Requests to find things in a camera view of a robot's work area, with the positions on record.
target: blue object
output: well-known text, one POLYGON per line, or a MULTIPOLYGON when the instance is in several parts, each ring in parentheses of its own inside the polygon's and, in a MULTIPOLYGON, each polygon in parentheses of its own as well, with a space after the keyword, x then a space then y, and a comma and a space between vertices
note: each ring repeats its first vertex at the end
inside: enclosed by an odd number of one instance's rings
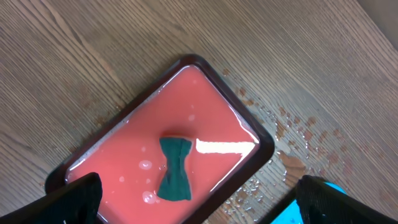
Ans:
MULTIPOLYGON (((340 191, 343 194, 346 192, 336 184, 332 184, 329 182, 325 182, 325 184, 333 187, 334 189, 340 191)), ((297 205, 296 199, 281 213, 278 217, 272 221, 271 224, 302 224, 303 220, 301 219, 300 208, 297 205)))

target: wooden floor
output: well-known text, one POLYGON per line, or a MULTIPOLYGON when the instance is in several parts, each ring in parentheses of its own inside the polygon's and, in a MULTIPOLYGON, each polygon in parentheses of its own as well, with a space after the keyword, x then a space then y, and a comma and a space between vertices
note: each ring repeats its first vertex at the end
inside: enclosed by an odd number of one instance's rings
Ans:
MULTIPOLYGON (((186 53, 306 166, 288 171, 398 219, 398 51, 355 0, 0 1, 0 215, 186 53)), ((207 222, 258 220, 284 172, 275 153, 207 222)))

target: tray rim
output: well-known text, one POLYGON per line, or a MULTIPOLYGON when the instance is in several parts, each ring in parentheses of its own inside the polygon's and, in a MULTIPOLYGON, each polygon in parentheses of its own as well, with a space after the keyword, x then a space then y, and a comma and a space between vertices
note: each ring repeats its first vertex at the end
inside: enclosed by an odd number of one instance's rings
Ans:
POLYGON ((95 132, 74 153, 68 156, 49 174, 45 181, 45 193, 66 185, 65 174, 67 169, 79 159, 92 145, 98 142, 106 133, 122 121, 130 112, 136 109, 154 91, 161 87, 167 80, 172 78, 181 68, 187 65, 198 67, 209 79, 211 84, 220 92, 224 99, 242 116, 259 138, 259 149, 241 165, 232 176, 225 180, 222 185, 215 189, 208 199, 182 223, 202 223, 220 205, 224 203, 240 186, 242 186, 252 175, 254 175, 274 154, 275 143, 273 137, 265 130, 262 124, 245 107, 242 101, 235 95, 214 68, 201 56, 187 54, 177 60, 161 76, 152 82, 144 91, 131 100, 117 115, 104 124, 100 130, 95 132))

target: pink liquid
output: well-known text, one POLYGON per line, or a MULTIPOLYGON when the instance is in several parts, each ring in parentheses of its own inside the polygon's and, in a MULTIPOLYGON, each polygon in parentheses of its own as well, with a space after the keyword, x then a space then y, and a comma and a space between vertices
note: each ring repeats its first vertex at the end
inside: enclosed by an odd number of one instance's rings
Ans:
POLYGON ((256 134, 196 67, 171 81, 69 168, 67 182, 101 177, 99 216, 109 223, 180 223, 258 149, 256 134), (159 138, 193 141, 185 159, 192 200, 156 196, 166 171, 159 138))

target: green object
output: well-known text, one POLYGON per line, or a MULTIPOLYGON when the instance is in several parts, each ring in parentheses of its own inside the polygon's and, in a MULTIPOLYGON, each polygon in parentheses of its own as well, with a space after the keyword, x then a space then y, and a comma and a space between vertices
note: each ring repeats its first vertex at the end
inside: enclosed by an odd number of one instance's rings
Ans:
POLYGON ((173 137, 161 138, 159 142, 167 159, 167 171, 160 183, 157 196, 172 202, 191 200, 191 189, 184 162, 191 150, 192 142, 173 137))

